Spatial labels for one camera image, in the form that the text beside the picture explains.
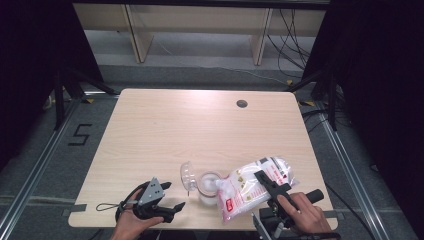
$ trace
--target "white plastic bag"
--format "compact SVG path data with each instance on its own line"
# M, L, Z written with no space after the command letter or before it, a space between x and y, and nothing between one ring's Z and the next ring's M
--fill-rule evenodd
M280 157L266 157L232 171L227 178L216 181L218 205L224 223L270 199L271 196L254 175L260 170L278 185L295 185L290 166Z

